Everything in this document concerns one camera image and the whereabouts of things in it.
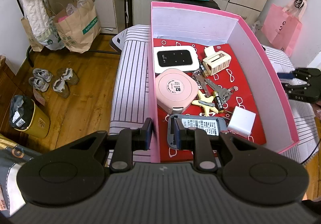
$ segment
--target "striped fabric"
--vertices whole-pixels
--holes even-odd
[[[121,32],[125,40],[118,67],[110,121],[110,134],[118,134],[124,128],[139,128],[148,114],[148,67],[147,51],[150,26],[135,25]],[[276,72],[290,72],[294,67],[288,56],[280,50],[265,46],[266,54]],[[301,84],[292,79],[290,84]],[[317,127],[310,104],[289,100],[300,143],[283,155],[295,161],[304,161],[318,142]],[[113,151],[110,151],[108,164]],[[150,151],[135,151],[134,161],[150,161]]]
[[[124,128],[140,128],[148,115],[150,26],[135,25],[121,32],[120,36],[125,37],[125,43],[114,89],[110,134],[118,134]],[[108,165],[112,154],[113,150],[110,150]],[[135,151],[133,160],[150,162],[150,151]]]
[[[284,52],[268,46],[264,46],[264,48],[276,72],[289,73],[295,70],[290,59]],[[281,82],[289,82],[292,85],[302,84],[302,81],[296,78],[291,80],[281,79]],[[314,112],[308,103],[295,100],[289,100],[288,102],[291,106],[300,142],[298,145],[284,152],[283,155],[297,162],[303,162],[309,157],[319,141],[317,126],[314,121]]]

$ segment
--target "bag handle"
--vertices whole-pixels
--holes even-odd
[[[291,0],[284,8],[283,8],[283,12],[291,12],[294,9],[296,9],[296,7],[294,6],[294,1],[295,0]],[[305,10],[307,9],[307,0],[302,0],[302,3],[300,5],[300,7],[298,8],[298,10],[293,14],[293,16],[296,16],[296,14],[301,10],[298,19],[299,21],[301,20]]]

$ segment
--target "pink shopping bag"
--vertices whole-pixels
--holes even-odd
[[[300,20],[307,8],[307,1],[303,0],[302,5],[301,9],[297,9],[294,0],[284,8],[273,4],[262,27],[263,34],[273,47],[284,51],[288,56],[291,56],[302,29]]]

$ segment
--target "trash can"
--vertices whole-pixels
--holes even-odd
[[[32,99],[28,98],[27,96],[16,95],[12,99],[10,109],[10,124],[17,131],[25,132],[26,134],[37,138],[44,138],[47,136],[49,132],[50,120]]]

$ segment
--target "yellow star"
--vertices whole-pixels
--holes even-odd
[[[210,97],[206,98],[204,96],[204,94],[202,94],[202,92],[200,90],[198,90],[198,94],[197,95],[198,95],[199,100],[192,101],[192,104],[202,107],[204,109],[205,116],[208,117],[210,115],[209,114],[210,110],[215,112],[215,113],[219,113],[219,111],[215,107],[211,107],[211,106],[208,106],[208,105],[205,105],[205,104],[200,104],[198,102],[198,101],[203,101],[203,102],[207,102],[207,103],[212,103],[213,100],[214,100],[214,96],[210,96]]]

